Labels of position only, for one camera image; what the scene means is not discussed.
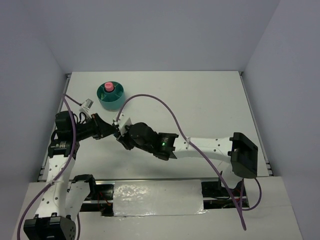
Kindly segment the pink-capped crayon bottle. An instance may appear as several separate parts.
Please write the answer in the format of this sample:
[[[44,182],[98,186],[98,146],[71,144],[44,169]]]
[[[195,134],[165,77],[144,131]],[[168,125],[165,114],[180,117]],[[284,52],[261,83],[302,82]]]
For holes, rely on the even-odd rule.
[[[108,81],[104,84],[104,90],[107,92],[107,93],[111,93],[115,90],[115,86],[114,84],[111,82],[111,81]]]

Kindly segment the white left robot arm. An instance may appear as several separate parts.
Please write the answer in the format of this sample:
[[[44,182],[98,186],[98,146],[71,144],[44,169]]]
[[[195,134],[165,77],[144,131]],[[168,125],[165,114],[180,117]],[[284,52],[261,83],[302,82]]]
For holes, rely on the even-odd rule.
[[[46,186],[36,195],[39,207],[31,219],[22,218],[18,231],[30,240],[74,240],[76,219],[85,198],[97,196],[98,187],[91,174],[75,177],[69,184],[80,141],[113,135],[116,128],[94,113],[77,123],[73,112],[61,111],[55,116],[56,129],[48,146],[49,170]]]

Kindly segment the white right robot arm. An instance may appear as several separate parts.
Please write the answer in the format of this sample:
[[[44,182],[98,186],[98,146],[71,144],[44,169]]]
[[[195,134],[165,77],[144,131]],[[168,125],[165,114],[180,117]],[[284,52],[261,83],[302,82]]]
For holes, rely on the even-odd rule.
[[[241,132],[225,138],[196,138],[157,133],[143,122],[114,122],[113,125],[117,130],[117,141],[126,150],[138,148],[164,161],[206,156],[211,161],[226,163],[226,169],[220,171],[223,179],[217,184],[217,190],[223,196],[230,195],[242,179],[258,176],[258,147]]]

